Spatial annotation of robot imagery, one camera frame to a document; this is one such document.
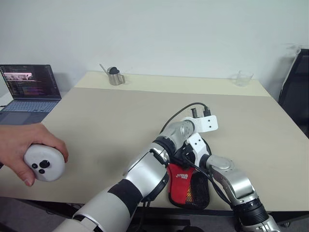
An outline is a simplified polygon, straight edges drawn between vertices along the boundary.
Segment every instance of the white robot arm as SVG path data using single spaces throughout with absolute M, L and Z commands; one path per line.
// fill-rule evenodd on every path
M 171 123 L 132 163 L 119 183 L 100 192 L 54 232 L 125 232 L 138 204 L 153 201 L 167 184 L 166 167 L 174 156 L 190 162 L 224 187 L 244 231 L 279 232 L 245 174 L 231 160 L 209 155 L 198 133 L 217 128 L 215 116 L 187 117 Z M 193 162 L 187 157 L 190 152 L 194 153 Z

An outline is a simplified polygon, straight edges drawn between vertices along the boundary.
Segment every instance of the human hand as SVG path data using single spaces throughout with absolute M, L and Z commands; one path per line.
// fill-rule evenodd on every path
M 43 144 L 59 150 L 65 162 L 68 150 L 64 141 L 56 138 L 41 123 L 23 126 L 0 126 L 0 162 L 11 168 L 27 186 L 35 181 L 33 171 L 24 163 L 24 154 L 31 144 Z

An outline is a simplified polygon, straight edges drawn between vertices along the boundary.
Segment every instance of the laptop keyboard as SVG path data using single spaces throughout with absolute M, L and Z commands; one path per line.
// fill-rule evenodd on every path
M 14 101 L 3 111 L 46 112 L 49 113 L 57 105 L 56 101 Z

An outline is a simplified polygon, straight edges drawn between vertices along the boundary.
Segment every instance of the laptop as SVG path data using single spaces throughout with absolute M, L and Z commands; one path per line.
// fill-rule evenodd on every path
M 41 122 L 61 100 L 50 65 L 0 65 L 13 97 L 0 111 L 0 125 Z

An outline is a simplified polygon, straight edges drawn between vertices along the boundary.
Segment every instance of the finger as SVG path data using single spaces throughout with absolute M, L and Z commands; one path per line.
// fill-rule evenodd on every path
M 56 138 L 50 132 L 44 133 L 40 139 L 41 144 L 51 146 L 60 151 L 63 155 L 64 161 L 68 162 L 69 152 L 67 150 L 66 144 L 61 139 Z
M 27 186 L 32 186 L 34 184 L 35 175 L 23 160 L 14 160 L 14 163 L 10 164 L 9 168 L 11 168 Z

